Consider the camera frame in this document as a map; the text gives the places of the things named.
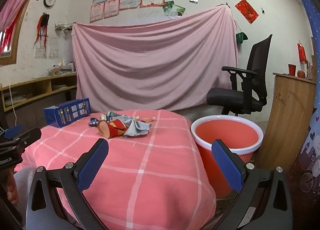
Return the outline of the person's left hand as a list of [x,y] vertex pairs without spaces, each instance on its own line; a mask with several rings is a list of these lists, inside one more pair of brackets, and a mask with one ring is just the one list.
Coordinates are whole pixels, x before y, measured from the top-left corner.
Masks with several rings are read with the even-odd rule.
[[17,205],[18,201],[19,201],[19,198],[18,198],[17,186],[16,186],[16,181],[15,181],[15,178],[14,178],[13,169],[9,169],[9,171],[8,171],[8,178],[7,178],[6,188],[7,188],[7,198],[8,198],[8,200],[13,205]]

